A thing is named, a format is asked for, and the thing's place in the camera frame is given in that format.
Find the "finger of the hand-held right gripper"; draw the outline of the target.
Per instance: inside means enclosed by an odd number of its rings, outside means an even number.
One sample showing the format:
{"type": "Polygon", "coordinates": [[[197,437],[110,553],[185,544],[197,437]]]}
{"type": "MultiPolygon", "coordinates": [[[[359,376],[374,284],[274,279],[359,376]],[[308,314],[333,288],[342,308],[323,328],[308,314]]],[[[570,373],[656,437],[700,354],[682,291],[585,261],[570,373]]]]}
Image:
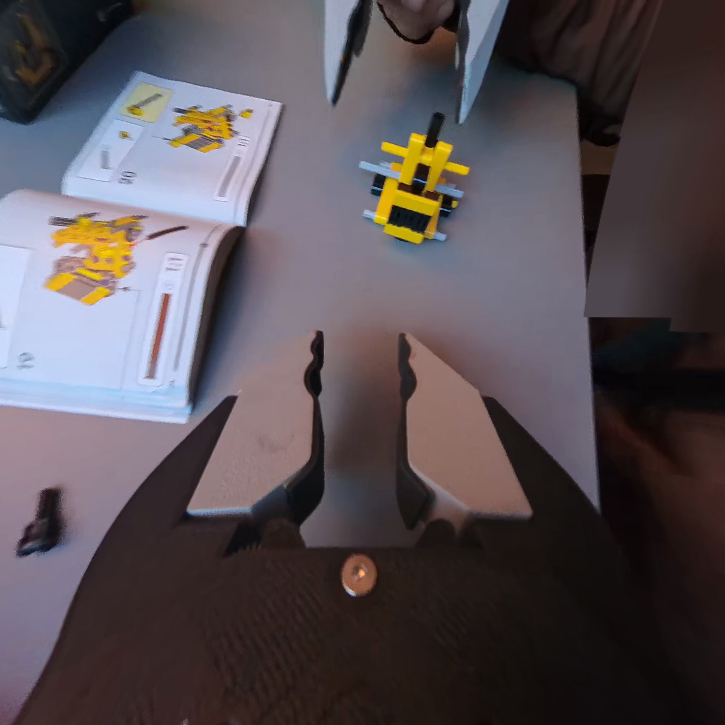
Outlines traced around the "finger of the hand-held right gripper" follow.
{"type": "Polygon", "coordinates": [[[354,57],[364,47],[372,1],[324,1],[324,81],[331,106],[339,102],[354,57]]]}
{"type": "Polygon", "coordinates": [[[455,122],[462,125],[483,83],[509,1],[461,1],[456,33],[457,101],[455,122]]]}

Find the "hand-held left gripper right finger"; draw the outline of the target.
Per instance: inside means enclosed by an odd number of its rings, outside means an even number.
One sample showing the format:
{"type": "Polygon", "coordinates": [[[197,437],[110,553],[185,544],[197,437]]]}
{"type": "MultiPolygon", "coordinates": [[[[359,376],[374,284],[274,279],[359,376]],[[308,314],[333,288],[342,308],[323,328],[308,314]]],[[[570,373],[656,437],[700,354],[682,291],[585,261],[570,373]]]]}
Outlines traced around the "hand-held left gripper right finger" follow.
{"type": "Polygon", "coordinates": [[[398,336],[396,502],[405,528],[523,523],[533,509],[483,395],[409,333],[398,336]]]}

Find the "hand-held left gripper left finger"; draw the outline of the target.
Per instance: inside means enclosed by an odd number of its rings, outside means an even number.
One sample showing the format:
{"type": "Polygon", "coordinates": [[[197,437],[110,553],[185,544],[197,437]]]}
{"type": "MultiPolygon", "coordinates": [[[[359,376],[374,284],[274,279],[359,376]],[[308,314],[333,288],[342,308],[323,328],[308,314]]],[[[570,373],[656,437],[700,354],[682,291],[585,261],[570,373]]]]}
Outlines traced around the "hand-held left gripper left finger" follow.
{"type": "Polygon", "coordinates": [[[311,515],[324,492],[323,363],[323,333],[314,330],[248,371],[187,515],[247,517],[259,527],[311,515]]]}

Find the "yellow lego vehicle model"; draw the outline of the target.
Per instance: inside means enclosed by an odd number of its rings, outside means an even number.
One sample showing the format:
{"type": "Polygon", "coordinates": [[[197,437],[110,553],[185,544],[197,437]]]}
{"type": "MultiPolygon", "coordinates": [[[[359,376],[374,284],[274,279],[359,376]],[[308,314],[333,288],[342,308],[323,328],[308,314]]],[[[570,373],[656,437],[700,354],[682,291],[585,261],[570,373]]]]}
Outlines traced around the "yellow lego vehicle model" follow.
{"type": "Polygon", "coordinates": [[[372,163],[361,160],[358,168],[372,175],[370,194],[376,199],[365,219],[398,241],[413,245],[445,242],[440,221],[460,205],[464,191],[449,176],[466,177],[470,168],[451,160],[453,145],[441,140],[444,114],[435,112],[425,133],[411,133],[405,146],[390,142],[381,151],[394,160],[372,163]]]}

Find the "open lego instruction booklet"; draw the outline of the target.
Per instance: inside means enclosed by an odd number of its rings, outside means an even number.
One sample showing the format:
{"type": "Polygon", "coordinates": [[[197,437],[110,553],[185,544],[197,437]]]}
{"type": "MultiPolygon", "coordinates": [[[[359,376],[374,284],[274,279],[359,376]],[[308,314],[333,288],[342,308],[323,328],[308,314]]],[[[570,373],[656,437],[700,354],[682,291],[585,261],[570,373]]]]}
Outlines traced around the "open lego instruction booklet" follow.
{"type": "Polygon", "coordinates": [[[137,72],[59,194],[2,198],[3,407],[188,422],[283,108],[137,72]]]}

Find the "small black lego piece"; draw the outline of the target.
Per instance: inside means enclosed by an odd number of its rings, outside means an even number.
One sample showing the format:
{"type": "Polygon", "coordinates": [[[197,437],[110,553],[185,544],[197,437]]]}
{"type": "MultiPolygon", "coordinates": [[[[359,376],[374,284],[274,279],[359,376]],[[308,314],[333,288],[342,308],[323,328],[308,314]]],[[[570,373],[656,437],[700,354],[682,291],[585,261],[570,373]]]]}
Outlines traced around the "small black lego piece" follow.
{"type": "Polygon", "coordinates": [[[63,531],[62,490],[42,489],[38,495],[35,514],[25,526],[16,544],[16,557],[44,554],[55,548],[63,531]]]}

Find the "dark lego box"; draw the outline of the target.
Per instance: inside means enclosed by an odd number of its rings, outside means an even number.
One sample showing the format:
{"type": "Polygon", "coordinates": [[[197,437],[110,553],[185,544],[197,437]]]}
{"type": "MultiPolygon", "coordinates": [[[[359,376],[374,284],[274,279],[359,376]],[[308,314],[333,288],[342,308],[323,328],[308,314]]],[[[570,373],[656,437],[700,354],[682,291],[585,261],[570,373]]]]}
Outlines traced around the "dark lego box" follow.
{"type": "Polygon", "coordinates": [[[140,6],[135,1],[2,1],[1,117],[19,124],[34,121],[140,6]]]}

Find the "person's right hand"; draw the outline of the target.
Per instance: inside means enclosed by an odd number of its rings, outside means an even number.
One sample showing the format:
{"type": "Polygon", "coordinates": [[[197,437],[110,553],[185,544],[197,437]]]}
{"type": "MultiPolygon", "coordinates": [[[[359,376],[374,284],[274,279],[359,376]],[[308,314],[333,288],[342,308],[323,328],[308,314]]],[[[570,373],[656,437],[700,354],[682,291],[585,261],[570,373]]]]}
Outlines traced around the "person's right hand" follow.
{"type": "Polygon", "coordinates": [[[458,30],[457,1],[377,1],[376,5],[393,32],[408,43],[427,43],[439,29],[458,30]]]}

